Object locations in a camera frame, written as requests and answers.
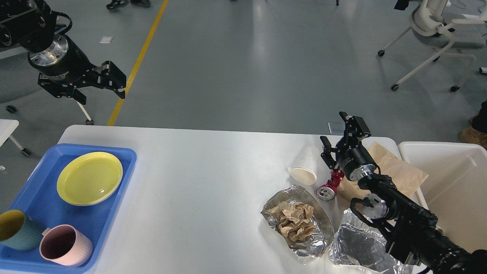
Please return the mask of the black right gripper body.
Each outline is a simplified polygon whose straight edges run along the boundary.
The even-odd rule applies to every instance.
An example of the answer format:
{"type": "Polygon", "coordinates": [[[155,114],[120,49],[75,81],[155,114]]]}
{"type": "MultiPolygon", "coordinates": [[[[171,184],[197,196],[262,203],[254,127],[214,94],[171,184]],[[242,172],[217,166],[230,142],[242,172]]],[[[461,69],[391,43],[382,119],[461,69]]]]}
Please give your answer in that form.
{"type": "Polygon", "coordinates": [[[340,169],[351,182],[372,175],[378,168],[375,161],[361,144],[333,148],[327,144],[327,166],[340,169]]]}

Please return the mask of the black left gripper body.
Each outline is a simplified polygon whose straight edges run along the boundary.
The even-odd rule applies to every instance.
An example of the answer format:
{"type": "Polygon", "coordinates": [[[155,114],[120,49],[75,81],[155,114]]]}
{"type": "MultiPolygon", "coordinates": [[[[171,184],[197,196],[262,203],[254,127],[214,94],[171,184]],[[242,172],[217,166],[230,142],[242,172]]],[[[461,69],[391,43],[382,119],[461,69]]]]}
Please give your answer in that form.
{"type": "Polygon", "coordinates": [[[38,85],[56,98],[61,86],[88,87],[86,71],[95,67],[70,38],[59,34],[44,51],[28,53],[28,62],[39,71],[38,85]]]}

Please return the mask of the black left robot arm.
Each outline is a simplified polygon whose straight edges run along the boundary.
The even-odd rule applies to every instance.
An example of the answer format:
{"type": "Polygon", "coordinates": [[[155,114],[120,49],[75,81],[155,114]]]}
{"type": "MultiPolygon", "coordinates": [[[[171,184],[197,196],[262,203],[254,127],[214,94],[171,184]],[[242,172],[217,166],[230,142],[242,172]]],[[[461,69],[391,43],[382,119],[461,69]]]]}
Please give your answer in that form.
{"type": "Polygon", "coordinates": [[[124,99],[126,75],[111,61],[92,64],[66,35],[72,23],[58,25],[58,17],[68,18],[43,0],[2,0],[1,43],[25,48],[29,64],[39,71],[38,84],[56,98],[85,105],[80,88],[92,86],[112,90],[124,99]]]}

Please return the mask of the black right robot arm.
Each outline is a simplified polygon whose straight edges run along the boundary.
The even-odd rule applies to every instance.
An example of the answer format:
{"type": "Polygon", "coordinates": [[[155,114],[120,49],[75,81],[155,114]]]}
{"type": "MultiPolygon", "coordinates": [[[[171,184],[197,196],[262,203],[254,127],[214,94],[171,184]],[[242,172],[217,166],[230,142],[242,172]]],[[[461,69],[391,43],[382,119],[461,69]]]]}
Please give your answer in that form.
{"type": "Polygon", "coordinates": [[[343,137],[332,147],[321,136],[321,158],[330,169],[339,168],[360,189],[370,191],[365,198],[352,198],[350,208],[384,236],[386,252],[404,264],[424,264],[423,273],[485,274],[486,250],[469,253],[438,231],[435,214],[402,194],[390,176],[375,172],[379,166],[362,145],[371,136],[363,118],[339,115],[345,123],[343,137]]]}

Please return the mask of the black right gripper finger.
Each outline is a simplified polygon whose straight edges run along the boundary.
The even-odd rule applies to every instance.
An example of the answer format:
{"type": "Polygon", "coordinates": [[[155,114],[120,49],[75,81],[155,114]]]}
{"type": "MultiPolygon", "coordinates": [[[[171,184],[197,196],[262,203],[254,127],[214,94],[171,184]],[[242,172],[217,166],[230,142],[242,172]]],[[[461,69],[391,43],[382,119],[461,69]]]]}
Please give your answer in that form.
{"type": "Polygon", "coordinates": [[[372,135],[364,119],[360,116],[349,116],[346,112],[339,112],[345,122],[343,137],[339,140],[339,147],[357,147],[362,140],[372,135]]]}
{"type": "Polygon", "coordinates": [[[337,149],[332,147],[329,139],[326,136],[320,136],[320,140],[323,145],[323,151],[321,153],[321,158],[325,162],[328,168],[336,168],[337,161],[333,158],[332,153],[336,153],[337,149]]]}

